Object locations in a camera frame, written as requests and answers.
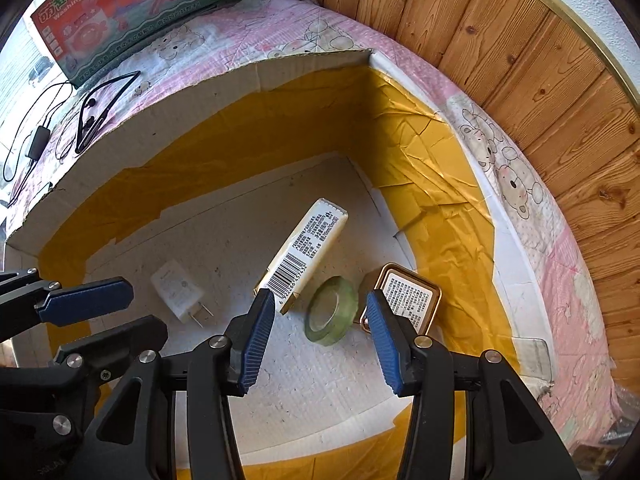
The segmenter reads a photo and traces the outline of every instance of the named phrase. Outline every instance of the gold trim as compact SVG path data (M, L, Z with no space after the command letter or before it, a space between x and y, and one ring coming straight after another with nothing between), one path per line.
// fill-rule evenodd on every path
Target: gold trim
M613 56L609 47L596 35L593 29L562 0L540 0L554 13L564 19L580 35L584 42L600 56L609 72L618 80L626 96L637 112L640 112L640 92L634 87L629 74Z

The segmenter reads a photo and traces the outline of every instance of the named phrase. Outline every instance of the toy box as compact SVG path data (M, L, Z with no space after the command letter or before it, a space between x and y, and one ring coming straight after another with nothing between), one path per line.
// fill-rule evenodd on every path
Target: toy box
M225 0L46 0L32 19L62 72L79 87L159 29Z

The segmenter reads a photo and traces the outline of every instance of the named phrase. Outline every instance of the tape roll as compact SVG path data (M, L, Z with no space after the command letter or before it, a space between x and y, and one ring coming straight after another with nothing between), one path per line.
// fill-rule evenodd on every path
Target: tape roll
M305 316L309 341L329 346L340 341L353 324L358 310L358 293L342 276L326 280L316 293Z

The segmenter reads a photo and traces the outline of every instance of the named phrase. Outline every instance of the metal tin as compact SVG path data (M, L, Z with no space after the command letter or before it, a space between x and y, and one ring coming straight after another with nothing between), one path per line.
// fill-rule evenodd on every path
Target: metal tin
M440 287L435 283L431 283L429 280L423 278L419 274L406 269L403 266L395 263L388 263L384 267L382 267L380 275L378 276L378 280L376 281L376 285L373 287L373 289L378 288L380 290L385 290L386 282L393 275L399 276L400 278L403 278L408 282L414 283L419 288L423 288L431 292L431 297L429 298L424 317L420 322L420 326L416 330L418 335L425 335L429 331L431 324L433 323L433 319L436 316L436 312L442 298L442 291L440 290ZM365 332L371 333L371 331L369 330L369 324L367 322L366 307L364 308L362 315L360 316L360 326Z

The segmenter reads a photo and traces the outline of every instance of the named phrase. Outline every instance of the black cable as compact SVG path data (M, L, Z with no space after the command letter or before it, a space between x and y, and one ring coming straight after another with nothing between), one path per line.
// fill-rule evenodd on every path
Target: black cable
M29 163L29 168L27 170L27 173L24 175L24 178L20 182L20 186L18 186L18 189L16 190L14 196L9 200L9 203L7 204L7 208L14 206L15 203L18 202L18 198L20 197L20 194L24 191L24 188L27 186L27 180L29 179L35 167L36 167L36 160L32 160Z
M76 136L76 153L78 155L84 152L84 150L87 149L89 144L91 144L92 140L95 139L95 136L97 135L98 130L100 129L102 124L104 124L104 121L107 120L107 115L109 114L111 107L113 107L113 105L116 104L116 102L118 101L118 99L120 99L122 94L126 92L127 88L129 88L133 84L133 82L140 76L141 73L142 72L140 72L140 70L136 70L135 72L130 72L128 74L121 75L113 79L109 79L108 81L105 81L104 83L99 84L97 87L95 87L86 95L86 97L84 98L84 101L82 102L82 107L80 108L80 118L78 119L78 134ZM102 113L98 116L98 118L95 119L94 116L91 116L85 123L82 120L82 117L84 115L84 109L88 107L88 101L91 98L91 96L101 88L104 88L105 86L111 85L113 83L117 83L118 81L122 81L123 79L126 79L126 78L129 78L129 81L127 81L127 83L124 84L120 90L118 90L115 97L111 100L111 102L109 102L107 107L102 111Z
M58 110L60 110L60 108L61 108L65 103L66 103L66 100L65 100L65 101L62 101L61 103L58 103L57 105L55 105L55 106L50 110L50 112L47 112L47 113L45 114L45 116L44 116L44 122L42 123L42 125L43 125L45 128L48 128L48 127L49 127L49 125L51 124L51 120L53 119L53 116L56 114L56 112L57 112Z
M22 143L20 144L20 150L18 151L18 157L20 157L20 154L22 153L22 149L24 148L24 143L25 143L25 142L27 142L27 140L28 140L28 139L31 139L31 136L32 136L32 135L33 135L33 134L29 134L29 135L27 135L27 136L22 140Z
M59 147L60 147L60 140L62 140L62 137L64 136L66 129L69 127L69 125L73 122L73 120L78 116L78 114L80 113L80 110L78 110L75 114L73 114L71 116L71 118L66 122L66 124L62 127L62 131L60 132L60 135L58 136L58 140L56 141L56 147L53 149L53 155L56 157L56 160L58 162L62 162L62 160L69 154L69 152L71 151L71 147L74 145L74 141L76 140L75 136L71 137L71 140L69 140L69 142L66 144L66 146L62 149L62 153L60 153L58 151Z
M18 135L20 134L20 130L22 128L22 125L24 124L25 119L29 116L29 113L31 112L31 110L33 110L33 107L38 103L38 101L40 100L40 98L46 94L47 91L51 90L52 88L55 88L56 86L59 86L60 88L58 89L58 91L56 92L56 94L53 96L53 99L51 100L51 102L49 103L49 106L47 106L47 111L44 113L43 117L40 118L40 120L42 120L44 118L44 120L46 120L46 117L49 115L49 111L50 111L50 107L51 105L55 102L56 98L58 97L58 95L60 95L60 91L62 90L62 87L64 85L71 85L70 81L63 81L60 83L53 83L49 86L47 86L41 93L40 95L37 97L37 99L33 102L33 104L31 105L31 107L27 110L27 113L25 113L25 115L22 117L22 120L20 121L20 124L18 125L18 129L15 131L15 135L13 140L11 141L11 146L9 147L9 152L6 154L6 158L4 159L4 164L2 165L2 178L4 179L5 182L12 182L15 178L15 175L18 172L18 164L19 164L19 152L18 152L18 162L15 165L15 171L14 174L10 177L7 178L6 177L6 166L9 162L9 157L11 156L11 152L14 148L14 144L16 139L18 138ZM69 99L69 97L71 97L71 94L73 93L73 86L71 87L71 93L69 94L69 96L63 101L63 104Z

